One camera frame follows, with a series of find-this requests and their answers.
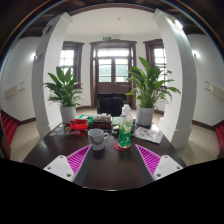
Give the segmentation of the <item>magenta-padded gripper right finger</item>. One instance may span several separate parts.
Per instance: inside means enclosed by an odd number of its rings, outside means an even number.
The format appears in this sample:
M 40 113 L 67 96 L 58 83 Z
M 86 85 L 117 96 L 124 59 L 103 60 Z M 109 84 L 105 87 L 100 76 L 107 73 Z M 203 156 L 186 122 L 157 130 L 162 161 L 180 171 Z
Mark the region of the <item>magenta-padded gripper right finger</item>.
M 169 155 L 160 156 L 138 144 L 136 144 L 136 148 L 154 181 L 160 180 L 182 169 L 182 166 Z

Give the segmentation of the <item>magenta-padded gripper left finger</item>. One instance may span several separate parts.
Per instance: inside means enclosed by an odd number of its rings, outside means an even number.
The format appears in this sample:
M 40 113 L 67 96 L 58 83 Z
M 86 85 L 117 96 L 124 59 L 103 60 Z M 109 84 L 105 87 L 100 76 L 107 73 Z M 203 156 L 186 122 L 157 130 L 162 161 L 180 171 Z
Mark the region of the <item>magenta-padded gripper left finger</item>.
M 87 145 L 68 156 L 59 155 L 44 170 L 81 186 L 86 175 L 91 148 L 92 145 Z

